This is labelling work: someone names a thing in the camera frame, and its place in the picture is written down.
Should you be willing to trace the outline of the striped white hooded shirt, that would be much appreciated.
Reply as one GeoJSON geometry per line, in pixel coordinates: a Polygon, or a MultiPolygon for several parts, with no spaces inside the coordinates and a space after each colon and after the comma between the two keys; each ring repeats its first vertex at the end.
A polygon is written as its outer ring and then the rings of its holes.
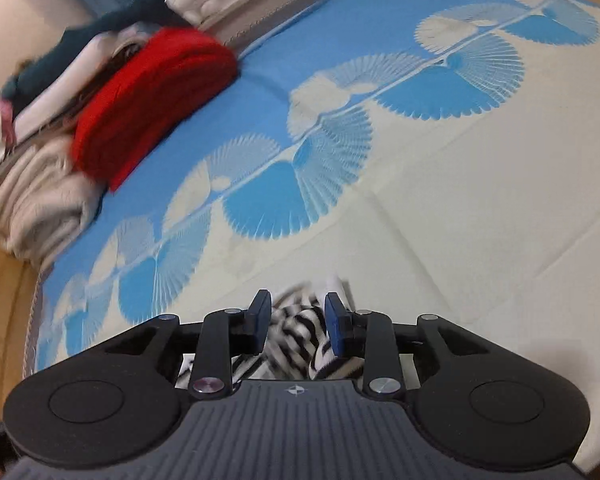
{"type": "MultiPolygon", "coordinates": [[[[353,312],[370,312],[356,310],[341,283],[332,290],[297,285],[278,297],[271,296],[271,323],[263,351],[257,356],[234,356],[233,387],[248,379],[283,382],[351,379],[361,389],[364,360],[338,358],[332,351],[325,321],[325,297],[329,292],[336,292],[344,306],[353,312]]],[[[178,330],[176,342],[184,354],[175,379],[178,388],[188,389],[202,322],[185,324],[178,330]]],[[[412,344],[417,330],[394,323],[393,328],[401,356],[400,347],[412,344]]]]}

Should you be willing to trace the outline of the blue white patterned bedsheet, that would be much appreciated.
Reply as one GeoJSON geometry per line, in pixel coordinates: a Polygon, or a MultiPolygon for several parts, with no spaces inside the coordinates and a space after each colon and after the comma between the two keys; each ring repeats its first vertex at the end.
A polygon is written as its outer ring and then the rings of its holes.
{"type": "Polygon", "coordinates": [[[42,283],[42,370],[161,313],[346,281],[569,378],[600,463],[600,3],[316,0],[102,202],[42,283]]]}

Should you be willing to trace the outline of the cream folded quilt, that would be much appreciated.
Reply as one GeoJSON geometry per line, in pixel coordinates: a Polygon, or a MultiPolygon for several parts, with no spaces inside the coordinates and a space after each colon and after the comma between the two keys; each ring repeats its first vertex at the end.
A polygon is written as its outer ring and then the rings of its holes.
{"type": "Polygon", "coordinates": [[[105,191],[74,168],[72,142],[31,146],[0,184],[0,248],[40,270],[91,224],[105,191]]]}

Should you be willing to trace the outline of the red folded blanket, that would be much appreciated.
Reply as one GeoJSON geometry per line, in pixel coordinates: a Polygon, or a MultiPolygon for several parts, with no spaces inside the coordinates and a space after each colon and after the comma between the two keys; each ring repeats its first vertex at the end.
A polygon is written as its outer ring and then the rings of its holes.
{"type": "Polygon", "coordinates": [[[165,27],[94,95],[76,124],[76,168],[111,191],[237,77],[234,52],[191,27],[165,27]]]}

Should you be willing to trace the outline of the white folded bedding stack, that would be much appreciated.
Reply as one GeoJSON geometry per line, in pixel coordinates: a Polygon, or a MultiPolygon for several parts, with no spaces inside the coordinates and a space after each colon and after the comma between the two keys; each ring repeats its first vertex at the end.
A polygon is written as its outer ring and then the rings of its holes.
{"type": "Polygon", "coordinates": [[[135,47],[143,47],[148,39],[148,32],[140,25],[94,37],[68,68],[24,110],[15,114],[12,108],[16,144],[8,154],[65,114],[79,102],[87,86],[94,84],[96,77],[112,66],[112,62],[120,60],[135,47]]]}

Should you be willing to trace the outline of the dark teal shark plush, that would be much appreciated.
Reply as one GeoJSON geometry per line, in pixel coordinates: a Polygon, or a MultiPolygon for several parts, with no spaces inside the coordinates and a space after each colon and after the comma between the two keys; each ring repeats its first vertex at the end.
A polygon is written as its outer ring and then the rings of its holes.
{"type": "Polygon", "coordinates": [[[126,6],[104,14],[90,24],[67,28],[58,44],[18,75],[12,75],[0,91],[0,98],[21,112],[48,88],[74,61],[88,43],[105,32],[121,32],[136,23],[160,27],[189,26],[166,0],[131,0],[126,6]]]}

